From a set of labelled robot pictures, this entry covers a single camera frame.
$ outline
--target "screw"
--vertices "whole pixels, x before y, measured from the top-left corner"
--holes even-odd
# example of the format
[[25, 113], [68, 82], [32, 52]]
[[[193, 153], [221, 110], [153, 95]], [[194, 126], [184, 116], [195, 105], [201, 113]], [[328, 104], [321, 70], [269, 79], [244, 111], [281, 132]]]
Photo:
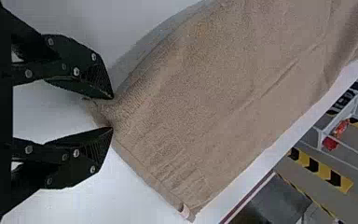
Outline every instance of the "screw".
[[51, 39], [51, 38], [49, 38], [49, 39], [48, 39], [48, 44], [49, 44], [50, 46], [53, 46], [53, 45], [54, 45], [54, 40]]
[[68, 157], [69, 157], [68, 154], [63, 154], [63, 155], [62, 155], [62, 160], [63, 160], [63, 161], [67, 161], [67, 160], [68, 160]]
[[34, 151], [34, 147], [33, 146], [27, 146], [25, 148], [25, 153], [26, 154], [31, 154]]
[[32, 73], [31, 70], [29, 70], [29, 69], [25, 70], [25, 76], [26, 76], [27, 78], [31, 78], [32, 75], [33, 75], [33, 73]]
[[95, 166], [91, 166], [91, 168], [89, 168], [89, 172], [94, 174], [95, 173]]
[[49, 178], [47, 181], [46, 181], [46, 184], [48, 185], [51, 185], [53, 183], [53, 178]]
[[78, 77], [79, 75], [80, 75], [80, 70], [77, 67], [75, 67], [74, 68], [74, 76]]
[[80, 155], [79, 149], [75, 149], [75, 151], [74, 151], [74, 157], [77, 158], [77, 157], [79, 157], [79, 155]]

